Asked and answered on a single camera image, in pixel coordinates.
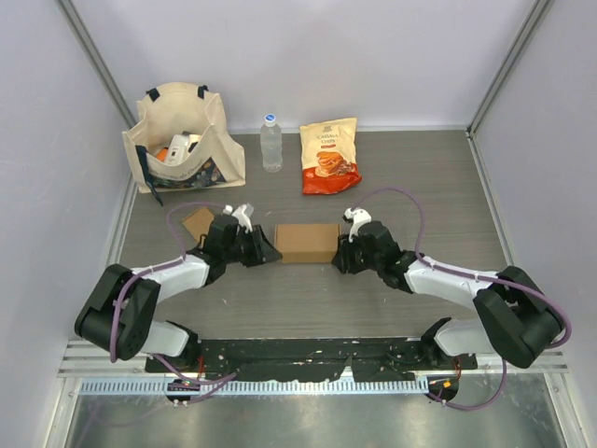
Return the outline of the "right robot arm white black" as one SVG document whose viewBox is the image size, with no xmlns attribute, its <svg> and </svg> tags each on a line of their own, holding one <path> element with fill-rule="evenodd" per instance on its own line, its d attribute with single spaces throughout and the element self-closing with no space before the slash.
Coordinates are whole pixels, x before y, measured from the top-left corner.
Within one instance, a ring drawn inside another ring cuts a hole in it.
<svg viewBox="0 0 597 448">
<path fill-rule="evenodd" d="M 421 355 L 434 369 L 468 353 L 496 353 L 526 369 L 566 329 L 562 314 L 539 298 L 524 270 L 509 266 L 498 273 L 475 272 L 440 264 L 401 249 L 377 220 L 340 235 L 332 263 L 343 274 L 373 271 L 389 288 L 435 296 L 476 312 L 473 320 L 448 318 L 432 329 Z"/>
</svg>

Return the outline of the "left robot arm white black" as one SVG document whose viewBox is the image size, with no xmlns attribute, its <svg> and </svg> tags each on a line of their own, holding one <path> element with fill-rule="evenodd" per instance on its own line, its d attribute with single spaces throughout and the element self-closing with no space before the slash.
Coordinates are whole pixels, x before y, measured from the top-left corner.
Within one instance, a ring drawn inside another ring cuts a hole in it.
<svg viewBox="0 0 597 448">
<path fill-rule="evenodd" d="M 182 292 L 211 285 L 227 267 L 250 268 L 279 261 L 282 254 L 259 225 L 243 225 L 231 215 L 216 216 L 200 243 L 185 255 L 157 266 L 105 268 L 81 309 L 74 330 L 112 361 L 138 354 L 160 355 L 180 372 L 199 359 L 199 336 L 192 330 L 154 318 L 157 305 Z"/>
</svg>

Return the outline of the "small brown cardboard box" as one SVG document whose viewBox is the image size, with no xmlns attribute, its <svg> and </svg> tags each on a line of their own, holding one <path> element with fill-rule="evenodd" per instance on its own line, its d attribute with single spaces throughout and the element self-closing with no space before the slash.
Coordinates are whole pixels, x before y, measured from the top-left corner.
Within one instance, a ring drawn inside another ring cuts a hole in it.
<svg viewBox="0 0 597 448">
<path fill-rule="evenodd" d="M 209 232 L 215 215 L 206 207 L 199 208 L 182 220 L 182 224 L 198 243 Z"/>
</svg>

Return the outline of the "large cardboard box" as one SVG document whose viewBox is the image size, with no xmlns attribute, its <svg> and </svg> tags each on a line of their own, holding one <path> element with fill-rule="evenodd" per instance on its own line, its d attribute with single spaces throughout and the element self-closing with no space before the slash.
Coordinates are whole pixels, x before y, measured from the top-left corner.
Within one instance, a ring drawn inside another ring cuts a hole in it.
<svg viewBox="0 0 597 448">
<path fill-rule="evenodd" d="M 339 224 L 279 224 L 274 246 L 286 264 L 329 264 L 338 250 Z"/>
</svg>

